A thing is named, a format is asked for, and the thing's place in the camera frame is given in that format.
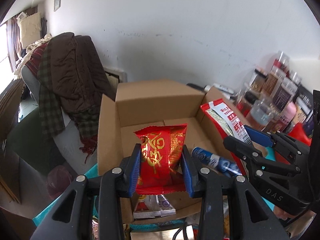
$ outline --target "plaid shirt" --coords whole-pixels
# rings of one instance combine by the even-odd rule
[[[58,135],[65,129],[60,97],[53,93],[51,75],[51,52],[54,38],[48,42],[44,50],[37,73],[40,82],[39,115],[42,132],[46,137]],[[78,113],[67,113],[76,123],[80,136],[89,138],[98,133],[100,106],[91,106]]]

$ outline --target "blue gripper pad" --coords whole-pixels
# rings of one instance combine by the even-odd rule
[[[189,167],[188,167],[188,164],[186,161],[184,151],[182,151],[182,154],[181,154],[181,169],[182,169],[182,173],[183,173],[184,184],[186,186],[186,191],[188,192],[189,197],[193,197],[194,190],[193,190],[193,186],[192,186],[192,176],[191,176],[191,172],[189,170]]]
[[[270,137],[267,134],[263,132],[259,132],[247,125],[245,125],[244,127],[252,141],[262,145],[263,147],[273,146],[273,142],[271,141]]]
[[[141,158],[141,149],[135,158],[135,161],[130,173],[129,190],[128,190],[128,194],[130,197],[132,197],[133,193],[136,191],[137,182],[140,175],[140,158]]]

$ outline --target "metal screw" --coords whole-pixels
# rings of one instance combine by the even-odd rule
[[[210,170],[208,168],[201,168],[200,172],[203,174],[208,174]]]
[[[119,173],[121,173],[121,171],[122,171],[122,169],[119,168],[119,167],[116,167],[116,168],[113,168],[113,169],[112,169],[112,173],[113,173],[113,174],[119,174]]]
[[[257,170],[257,171],[256,171],[256,175],[257,175],[257,176],[261,177],[262,174],[263,174],[263,172],[262,172],[261,170]]]
[[[245,177],[239,175],[239,176],[237,176],[237,181],[244,182],[245,181]]]
[[[78,182],[82,182],[85,180],[85,176],[84,175],[79,175],[77,178],[76,178],[76,181]]]

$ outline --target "red plaid cloth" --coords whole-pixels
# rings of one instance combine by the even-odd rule
[[[38,74],[38,69],[39,69],[39,64],[40,64],[40,61],[41,61],[41,58],[42,58],[42,55],[43,55],[43,52],[44,52],[44,49],[45,47],[47,46],[48,43],[45,43],[45,44],[42,44],[40,45],[39,47],[37,47],[30,59],[25,63],[25,65],[28,67],[28,69],[30,69],[31,73],[36,77],[37,77],[37,74]]]

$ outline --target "folded cardboard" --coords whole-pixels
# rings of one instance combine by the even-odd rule
[[[211,88],[205,95],[171,80],[120,83],[116,101],[113,102],[104,95],[101,102],[98,132],[99,175],[118,166],[124,157],[130,156],[135,143],[140,143],[133,132],[150,125],[187,123],[185,144],[189,150],[199,146],[232,160],[231,153],[224,148],[214,124],[199,109],[201,104],[219,98],[222,98],[222,94],[216,88]],[[248,124],[230,102],[226,103],[243,124]],[[186,192],[175,192],[166,197],[175,207],[175,215],[136,221],[132,215],[135,203],[131,203],[129,199],[121,199],[123,222],[159,223],[200,211],[201,199],[191,199]]]

